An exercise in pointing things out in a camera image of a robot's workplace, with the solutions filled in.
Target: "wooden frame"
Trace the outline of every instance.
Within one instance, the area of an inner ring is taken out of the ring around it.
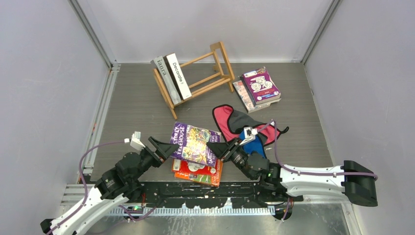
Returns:
[[[222,53],[222,57],[224,59],[224,62],[225,62],[226,68],[228,69],[229,74],[224,74],[223,73],[223,69],[222,69],[221,64],[219,62],[218,54],[216,53],[217,49],[220,49],[220,51]],[[202,56],[200,56],[200,57],[198,57],[194,60],[191,60],[189,62],[181,64],[180,67],[182,68],[184,66],[188,66],[190,64],[193,64],[194,62],[199,61],[201,59],[204,59],[206,57],[213,56],[213,58],[215,60],[215,65],[213,66],[213,70],[217,71],[217,73],[215,73],[214,75],[211,75],[207,78],[204,78],[204,79],[202,79],[202,80],[200,80],[196,83],[191,84],[189,86],[189,88],[194,88],[196,86],[199,86],[199,85],[201,85],[201,84],[203,84],[203,83],[205,83],[205,82],[207,82],[211,79],[214,79],[216,77],[220,77],[220,78],[215,82],[212,82],[212,83],[210,83],[206,86],[203,86],[203,87],[193,91],[192,96],[190,98],[182,100],[180,103],[178,103],[176,105],[173,105],[173,102],[171,101],[170,94],[168,93],[168,91],[166,89],[166,86],[164,85],[164,82],[163,82],[163,80],[160,76],[159,71],[157,70],[157,68],[153,69],[154,78],[157,82],[157,85],[159,86],[160,93],[162,94],[164,100],[166,101],[166,104],[167,104],[168,108],[170,109],[171,114],[173,115],[175,120],[177,120],[177,115],[174,112],[174,107],[176,107],[176,106],[178,106],[178,105],[180,105],[180,104],[182,104],[182,103],[184,103],[184,102],[186,102],[190,99],[193,99],[193,98],[195,98],[195,97],[197,97],[197,96],[199,96],[199,95],[201,95],[205,92],[208,92],[208,91],[210,91],[210,90],[212,90],[216,87],[219,87],[220,85],[223,85],[225,83],[228,83],[229,90],[231,92],[233,92],[232,82],[235,80],[235,76],[233,75],[233,71],[232,71],[232,68],[231,68],[231,63],[229,62],[228,55],[226,54],[225,46],[223,45],[223,42],[217,42],[217,43],[214,43],[214,44],[210,45],[210,50],[211,50],[211,52],[209,52],[208,54],[202,55]]]

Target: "book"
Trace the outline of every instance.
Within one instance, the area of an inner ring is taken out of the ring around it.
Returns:
[[[244,73],[241,75],[241,80],[248,88],[255,105],[274,101],[281,97],[281,92],[265,67]]]
[[[167,64],[167,70],[169,71],[170,76],[174,78],[174,85],[176,86],[177,90],[180,91],[181,98],[185,100],[192,97],[190,88],[187,85],[186,79],[183,76],[182,69],[180,68],[179,62],[177,61],[176,54],[173,53],[163,58]]]
[[[201,184],[211,185],[215,187],[219,187],[220,184],[220,178],[222,175],[222,168],[223,168],[223,162],[217,161],[216,164],[216,173],[214,175],[202,175],[202,174],[195,174],[195,173],[185,173],[185,172],[175,172],[174,177],[184,180],[191,180],[194,182],[198,182]]]
[[[172,158],[215,167],[216,156],[206,146],[207,142],[220,142],[221,134],[185,123],[174,123],[170,143],[178,144]]]
[[[163,57],[159,56],[156,57],[154,60],[151,61],[154,65],[156,65],[157,69],[160,72],[161,77],[163,78],[164,83],[166,84],[167,91],[170,94],[171,101],[174,105],[180,103],[182,99],[180,98],[179,93],[177,92],[176,86],[171,79],[170,73],[168,72],[166,63],[164,62]]]
[[[238,93],[239,98],[241,99],[242,103],[244,104],[244,107],[246,111],[249,113],[261,110],[263,108],[269,107],[271,103],[278,102],[281,99],[273,100],[271,102],[265,103],[265,104],[258,104],[255,105],[252,102],[251,97],[249,96],[248,91],[245,88],[245,85],[242,81],[236,81],[233,83],[233,87],[235,87],[236,92]]]
[[[198,175],[214,175],[216,173],[216,168],[197,163],[189,163],[179,159],[173,159],[172,171],[180,171],[182,173],[191,173]]]

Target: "blue fabric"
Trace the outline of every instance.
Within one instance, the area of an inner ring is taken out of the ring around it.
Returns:
[[[245,139],[244,132],[242,132],[239,135],[239,138],[241,140],[244,140]],[[255,152],[261,154],[263,158],[267,158],[267,157],[265,157],[264,147],[262,146],[262,142],[261,142],[261,140],[259,139],[258,136],[255,137],[255,140],[253,140],[253,141],[251,141],[249,143],[244,144],[242,147],[243,147],[244,151],[246,153],[248,153],[248,154],[252,154],[252,152],[255,151]]]

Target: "glass surface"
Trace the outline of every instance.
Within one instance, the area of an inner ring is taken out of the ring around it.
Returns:
[[[341,204],[294,205],[293,214],[282,223],[271,215],[153,216],[133,223],[120,217],[104,217],[90,232],[103,235],[348,235]]]

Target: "wood grain surface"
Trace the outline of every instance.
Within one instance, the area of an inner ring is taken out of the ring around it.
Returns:
[[[189,84],[215,74],[213,64],[192,64],[183,68]],[[279,129],[290,130],[278,139],[278,156],[285,163],[306,167],[331,166],[322,127],[308,85],[304,67],[300,63],[241,63],[232,64],[235,76],[265,66],[281,91],[281,101],[251,113],[258,121],[277,120]],[[236,92],[231,93],[227,84],[215,88],[175,108],[178,121],[197,127],[218,130],[212,117],[212,108],[229,104],[246,112]],[[151,149],[148,137],[169,142],[174,119],[160,94],[153,78],[150,64],[122,64],[116,79],[101,143],[128,138],[134,131],[141,131],[143,142]],[[129,151],[129,145],[110,145],[98,150],[91,180],[114,167]],[[268,159],[275,162],[274,145],[266,147]],[[179,181],[171,172],[172,160],[161,167],[152,168],[140,177],[141,181]],[[245,181],[247,178],[229,162],[224,165],[222,181]]]

